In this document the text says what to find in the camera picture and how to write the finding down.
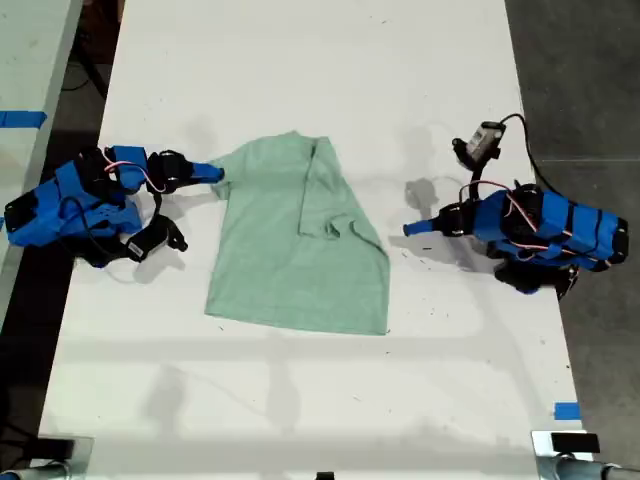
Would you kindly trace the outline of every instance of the white surface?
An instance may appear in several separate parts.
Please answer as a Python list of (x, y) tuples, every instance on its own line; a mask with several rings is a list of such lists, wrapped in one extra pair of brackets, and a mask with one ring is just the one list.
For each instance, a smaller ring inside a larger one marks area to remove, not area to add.
[[(537, 478), (530, 431), (580, 428), (552, 416), (575, 400), (555, 294), (498, 283), (465, 240), (401, 230), (420, 215), (405, 184), (432, 213), (454, 201), (470, 175), (451, 139), (515, 110), (501, 0), (129, 0), (101, 143), (206, 161), (328, 135), (391, 258), (390, 332), (205, 316), (225, 204), (183, 189), (165, 205), (186, 253), (76, 266), (42, 431), (95, 437), (96, 477)], [(486, 178), (530, 180), (519, 127), (503, 146)]]
[[(81, 0), (0, 0), (0, 110), (48, 115), (39, 130), (0, 128), (0, 209), (40, 181)], [(0, 232), (0, 329), (22, 249)]]

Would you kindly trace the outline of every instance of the gray floor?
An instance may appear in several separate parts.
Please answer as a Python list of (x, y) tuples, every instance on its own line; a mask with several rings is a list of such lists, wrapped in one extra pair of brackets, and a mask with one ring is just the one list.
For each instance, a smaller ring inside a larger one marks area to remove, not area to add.
[(541, 170), (630, 224), (627, 263), (583, 272), (561, 310), (586, 428), (602, 458), (640, 465), (640, 1), (507, 0)]

